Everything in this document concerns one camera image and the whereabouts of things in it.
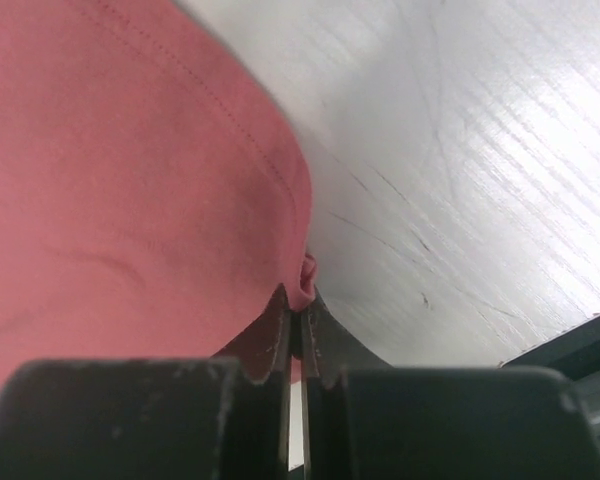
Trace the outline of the pink t shirt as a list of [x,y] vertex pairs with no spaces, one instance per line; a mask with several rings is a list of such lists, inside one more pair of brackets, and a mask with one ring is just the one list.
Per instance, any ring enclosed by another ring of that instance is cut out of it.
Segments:
[[0,387],[54,357],[206,357],[315,296],[306,161],[171,1],[0,1]]

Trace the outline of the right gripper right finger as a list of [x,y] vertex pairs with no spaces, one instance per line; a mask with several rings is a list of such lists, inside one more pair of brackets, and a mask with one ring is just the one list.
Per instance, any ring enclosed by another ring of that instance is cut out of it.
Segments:
[[308,479],[600,479],[577,381],[556,370],[393,367],[322,300],[299,352]]

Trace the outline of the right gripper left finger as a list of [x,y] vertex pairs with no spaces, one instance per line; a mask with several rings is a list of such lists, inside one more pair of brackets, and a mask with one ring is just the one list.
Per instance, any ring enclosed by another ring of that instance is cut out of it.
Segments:
[[278,288],[207,359],[45,359],[0,390],[0,479],[283,479],[291,312]]

